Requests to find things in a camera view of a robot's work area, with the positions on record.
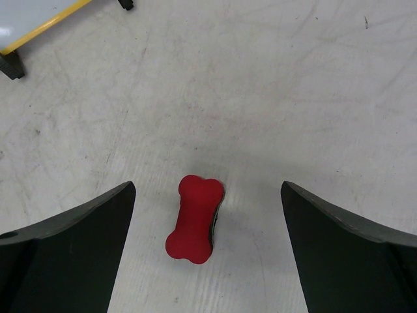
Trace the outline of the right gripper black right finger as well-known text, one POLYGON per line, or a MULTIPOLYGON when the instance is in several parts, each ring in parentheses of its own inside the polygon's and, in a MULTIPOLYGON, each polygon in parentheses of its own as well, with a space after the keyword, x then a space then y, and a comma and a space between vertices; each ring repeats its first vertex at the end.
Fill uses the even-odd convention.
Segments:
POLYGON ((285 222, 309 312, 415 312, 416 236, 285 181, 285 222))

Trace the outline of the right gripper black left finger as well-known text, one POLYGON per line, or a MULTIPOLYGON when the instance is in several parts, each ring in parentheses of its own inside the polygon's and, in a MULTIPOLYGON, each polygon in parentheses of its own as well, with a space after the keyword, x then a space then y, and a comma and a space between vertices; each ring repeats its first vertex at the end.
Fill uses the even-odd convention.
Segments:
POLYGON ((136 188, 1 234, 2 312, 107 312, 136 188))

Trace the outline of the red bone-shaped whiteboard eraser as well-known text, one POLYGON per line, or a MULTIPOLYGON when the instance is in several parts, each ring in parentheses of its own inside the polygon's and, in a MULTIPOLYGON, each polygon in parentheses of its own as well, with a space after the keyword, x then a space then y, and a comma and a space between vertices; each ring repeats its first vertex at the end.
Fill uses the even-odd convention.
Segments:
POLYGON ((214 227, 224 195, 225 189, 219 180, 196 175, 182 178, 177 222, 165 241, 170 257, 194 264, 203 264, 210 258, 214 227))

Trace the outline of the yellow-framed whiteboard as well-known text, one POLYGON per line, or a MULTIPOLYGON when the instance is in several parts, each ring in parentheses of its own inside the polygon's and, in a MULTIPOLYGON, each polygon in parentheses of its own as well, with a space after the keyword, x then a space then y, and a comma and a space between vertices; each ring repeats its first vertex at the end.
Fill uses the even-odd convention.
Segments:
POLYGON ((89 0, 1 0, 1 54, 7 55, 89 0))

